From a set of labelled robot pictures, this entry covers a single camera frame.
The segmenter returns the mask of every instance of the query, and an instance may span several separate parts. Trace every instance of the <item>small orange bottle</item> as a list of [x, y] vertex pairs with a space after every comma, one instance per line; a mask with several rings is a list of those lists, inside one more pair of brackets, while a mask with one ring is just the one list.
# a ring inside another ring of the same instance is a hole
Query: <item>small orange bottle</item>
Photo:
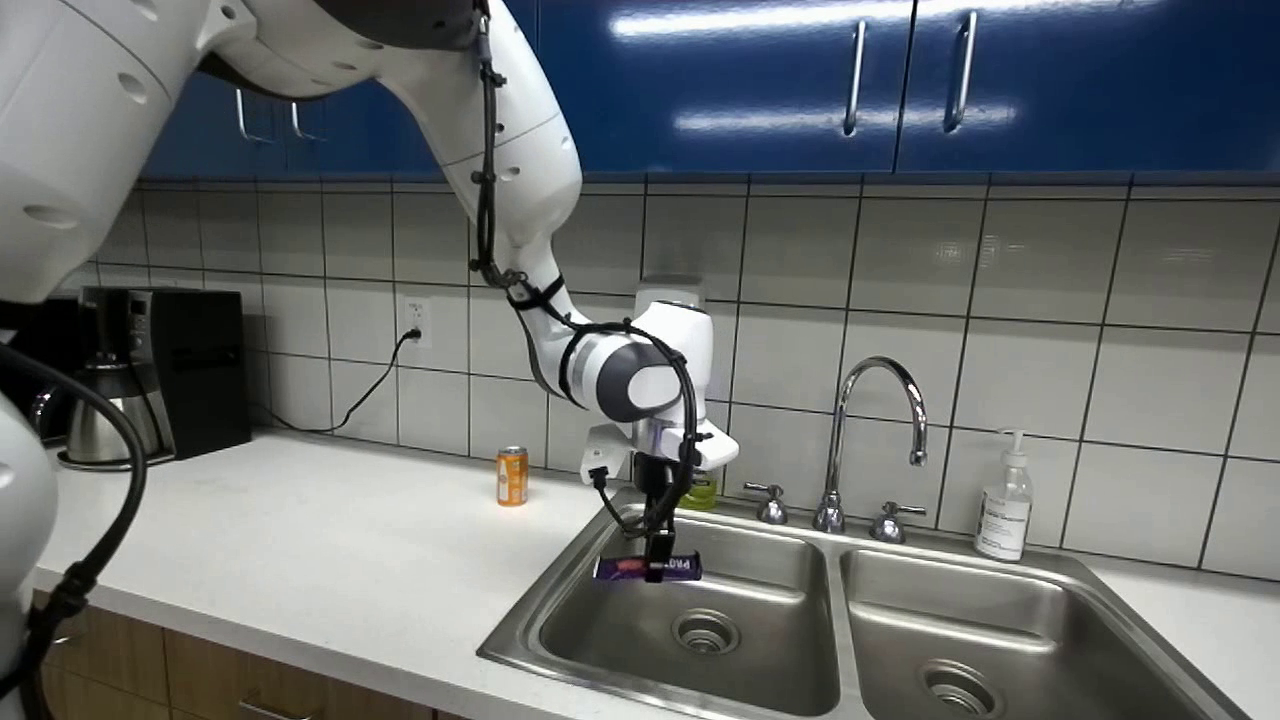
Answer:
[[509, 445], [495, 452], [495, 506], [514, 508], [527, 499], [527, 452]]

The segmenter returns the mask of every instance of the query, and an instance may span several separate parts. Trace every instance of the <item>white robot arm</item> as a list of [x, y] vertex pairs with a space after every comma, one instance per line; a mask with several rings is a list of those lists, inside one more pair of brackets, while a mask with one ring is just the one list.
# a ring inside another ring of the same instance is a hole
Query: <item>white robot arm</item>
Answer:
[[[530, 376], [635, 428], [624, 440], [647, 497], [643, 582], [661, 582], [671, 506], [690, 474], [737, 461], [737, 440], [705, 419], [711, 325], [677, 304], [624, 325], [574, 314], [553, 235], [574, 208], [579, 160], [500, 0], [2, 0], [0, 299], [42, 299], [101, 247], [202, 55], [274, 96], [328, 96], [358, 79], [399, 96], [475, 224], [475, 274], [520, 314]], [[32, 463], [32, 450], [0, 401], [0, 676], [25, 640], [19, 584], [50, 529], [50, 474]], [[585, 475], [601, 488], [619, 463], [590, 458]], [[0, 697], [0, 720], [17, 716], [17, 697]]]

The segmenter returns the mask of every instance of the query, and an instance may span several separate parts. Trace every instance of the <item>soap dispenser bottle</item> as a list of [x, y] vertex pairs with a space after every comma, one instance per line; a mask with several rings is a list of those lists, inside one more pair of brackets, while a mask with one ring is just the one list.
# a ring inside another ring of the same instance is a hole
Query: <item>soap dispenser bottle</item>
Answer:
[[1002, 482], [985, 492], [974, 553], [997, 559], [1018, 559], [1033, 526], [1033, 467], [1025, 452], [1025, 431], [1010, 431], [1002, 458]]

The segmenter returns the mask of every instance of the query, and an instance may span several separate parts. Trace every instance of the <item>cabinet handle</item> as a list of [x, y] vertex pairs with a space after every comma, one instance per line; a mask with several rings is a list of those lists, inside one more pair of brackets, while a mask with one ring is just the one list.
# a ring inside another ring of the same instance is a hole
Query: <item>cabinet handle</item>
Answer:
[[319, 138], [303, 128], [303, 109], [294, 101], [288, 106], [288, 128], [290, 128], [290, 141], [319, 144]]
[[319, 716], [288, 716], [288, 712], [272, 712], [263, 703], [239, 701], [239, 720], [319, 720]]
[[251, 138], [246, 132], [242, 88], [235, 88], [235, 132], [239, 132], [242, 144], [267, 144], [267, 138]]
[[846, 106], [844, 106], [844, 138], [856, 132], [856, 106], [865, 96], [865, 55], [867, 55], [867, 20], [852, 24], [852, 65], [846, 65]]
[[964, 15], [964, 62], [959, 62], [959, 88], [955, 88], [955, 106], [949, 112], [949, 132], [964, 125], [967, 112], [967, 83], [973, 83], [973, 51], [974, 51], [974, 11]]

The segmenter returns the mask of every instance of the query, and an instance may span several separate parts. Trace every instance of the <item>wooden lower cabinet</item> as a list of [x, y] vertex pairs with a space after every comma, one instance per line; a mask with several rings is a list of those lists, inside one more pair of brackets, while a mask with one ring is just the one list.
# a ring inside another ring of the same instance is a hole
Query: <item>wooden lower cabinet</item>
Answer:
[[97, 607], [42, 661], [42, 691], [56, 720], [452, 720]]

